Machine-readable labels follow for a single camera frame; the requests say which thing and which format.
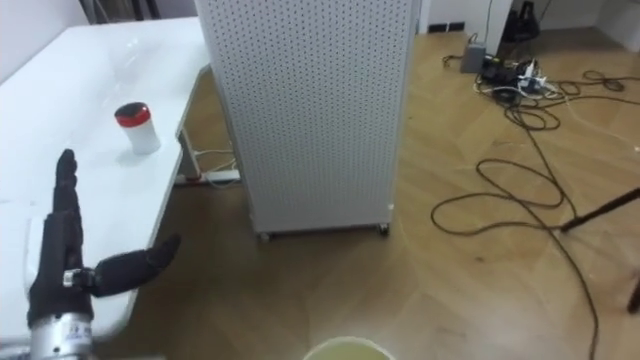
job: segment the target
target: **white cylindrical container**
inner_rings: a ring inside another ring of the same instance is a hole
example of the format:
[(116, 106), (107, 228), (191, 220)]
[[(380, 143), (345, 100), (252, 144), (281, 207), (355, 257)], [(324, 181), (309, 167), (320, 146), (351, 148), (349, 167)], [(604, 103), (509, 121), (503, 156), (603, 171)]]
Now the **white cylindrical container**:
[(160, 148), (147, 104), (134, 102), (123, 105), (116, 110), (115, 117), (131, 141), (134, 154), (148, 155)]

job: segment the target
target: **cabinet caster wheel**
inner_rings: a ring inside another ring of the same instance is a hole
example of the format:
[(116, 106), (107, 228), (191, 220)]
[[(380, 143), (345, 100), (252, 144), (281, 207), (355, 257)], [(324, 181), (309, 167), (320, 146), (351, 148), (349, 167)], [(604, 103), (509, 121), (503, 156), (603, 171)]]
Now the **cabinet caster wheel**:
[(261, 243), (268, 243), (271, 242), (271, 234), (269, 233), (260, 233), (258, 234), (258, 239), (260, 240)]
[(382, 237), (389, 237), (389, 224), (379, 224), (378, 225), (378, 234), (380, 234), (380, 236)]

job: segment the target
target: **white table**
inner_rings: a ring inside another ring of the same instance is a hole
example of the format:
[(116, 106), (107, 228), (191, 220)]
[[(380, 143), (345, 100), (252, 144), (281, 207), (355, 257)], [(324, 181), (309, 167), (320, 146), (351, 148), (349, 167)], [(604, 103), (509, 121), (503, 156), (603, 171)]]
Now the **white table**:
[[(83, 26), (0, 86), (0, 343), (29, 337), (26, 289), (62, 150), (73, 149), (78, 161), (85, 265), (150, 246), (180, 165), (177, 136), (207, 64), (197, 18)], [(131, 154), (113, 117), (130, 101), (149, 105), (162, 141), (147, 157)], [(94, 299), (96, 338), (126, 325), (135, 297)]]

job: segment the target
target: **yellow bowl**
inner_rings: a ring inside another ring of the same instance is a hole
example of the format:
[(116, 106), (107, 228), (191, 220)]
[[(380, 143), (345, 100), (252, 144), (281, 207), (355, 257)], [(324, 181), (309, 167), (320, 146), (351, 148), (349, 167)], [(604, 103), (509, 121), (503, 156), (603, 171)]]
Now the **yellow bowl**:
[(395, 360), (373, 341), (356, 337), (329, 339), (313, 348), (304, 360)]

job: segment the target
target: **electronic device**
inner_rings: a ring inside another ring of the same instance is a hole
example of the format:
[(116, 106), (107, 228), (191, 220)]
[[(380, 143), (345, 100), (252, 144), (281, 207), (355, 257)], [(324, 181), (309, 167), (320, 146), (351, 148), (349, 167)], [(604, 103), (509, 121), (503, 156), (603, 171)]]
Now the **electronic device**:
[(417, 0), (196, 0), (254, 230), (389, 230)]
[(484, 43), (467, 43), (460, 61), (460, 72), (463, 74), (480, 73), (486, 54), (487, 47)]

